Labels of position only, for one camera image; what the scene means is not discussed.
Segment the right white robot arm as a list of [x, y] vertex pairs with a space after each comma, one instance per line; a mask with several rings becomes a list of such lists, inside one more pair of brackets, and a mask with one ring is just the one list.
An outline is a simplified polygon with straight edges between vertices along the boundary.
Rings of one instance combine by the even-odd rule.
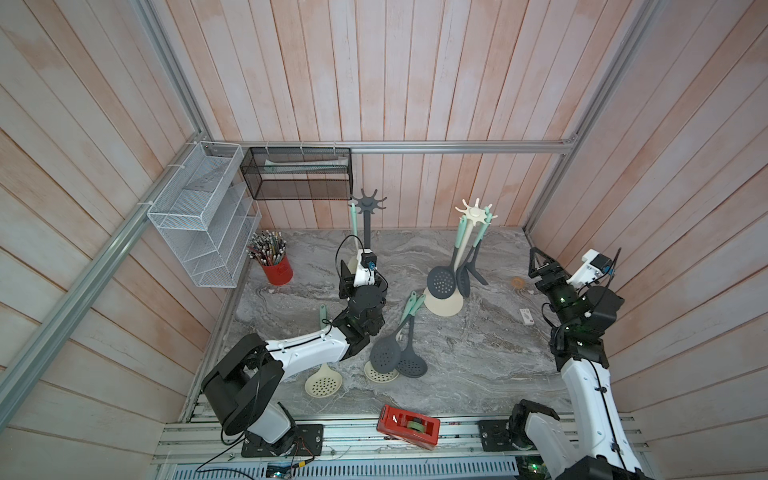
[[549, 346], [572, 402], [578, 440], [568, 439], [552, 408], [530, 400], [515, 405], [508, 435], [514, 448], [536, 450], [554, 479], [646, 476], [621, 425], [602, 340], [624, 304], [610, 287], [617, 264], [616, 257], [589, 250], [569, 274], [539, 248], [530, 250], [529, 276], [558, 319]]

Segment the grey skimmer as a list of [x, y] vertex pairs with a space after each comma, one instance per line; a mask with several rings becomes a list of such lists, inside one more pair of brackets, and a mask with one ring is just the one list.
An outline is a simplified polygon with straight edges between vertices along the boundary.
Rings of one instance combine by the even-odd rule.
[[464, 298], [468, 298], [470, 296], [470, 293], [471, 293], [471, 285], [470, 285], [470, 278], [469, 278], [469, 276], [471, 274], [467, 271], [467, 262], [469, 261], [469, 259], [472, 256], [472, 247], [471, 247], [469, 253], [467, 254], [467, 258], [464, 260], [463, 264], [459, 267], [459, 269], [457, 271], [457, 274], [456, 274], [456, 277], [457, 277], [457, 288], [458, 288], [458, 291], [460, 292], [460, 294]]
[[490, 211], [489, 207], [485, 208], [485, 213], [486, 213], [485, 223], [481, 227], [480, 232], [479, 232], [479, 234], [478, 234], [478, 236], [477, 236], [477, 238], [476, 238], [476, 240], [474, 242], [474, 245], [472, 247], [472, 256], [469, 259], [469, 261], [467, 262], [467, 271], [476, 280], [478, 280], [481, 285], [487, 286], [488, 285], [488, 281], [478, 272], [478, 270], [476, 268], [477, 257], [479, 255], [481, 242], [483, 240], [483, 237], [485, 236], [486, 231], [488, 230], [489, 226], [491, 225], [491, 223], [492, 223], [492, 221], [494, 219], [494, 215]]
[[406, 320], [409, 323], [408, 342], [406, 348], [401, 352], [400, 360], [396, 370], [408, 378], [419, 378], [426, 374], [428, 365], [426, 361], [417, 355], [413, 348], [413, 336], [415, 329], [415, 315], [424, 304], [426, 295], [421, 295], [413, 306], [408, 309]]
[[466, 230], [467, 218], [459, 220], [451, 260], [447, 266], [434, 267], [427, 277], [427, 288], [430, 294], [439, 300], [449, 298], [456, 289], [455, 262]]

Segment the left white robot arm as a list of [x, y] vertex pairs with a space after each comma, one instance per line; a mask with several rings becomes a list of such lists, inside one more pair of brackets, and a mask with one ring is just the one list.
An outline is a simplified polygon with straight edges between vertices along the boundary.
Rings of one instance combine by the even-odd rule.
[[291, 444], [295, 422], [272, 397], [286, 378], [325, 363], [356, 356], [384, 326], [383, 307], [388, 284], [370, 252], [358, 261], [358, 281], [340, 263], [340, 296], [347, 306], [319, 331], [283, 340], [264, 340], [252, 333], [242, 337], [202, 381], [222, 433], [243, 432], [270, 446]]

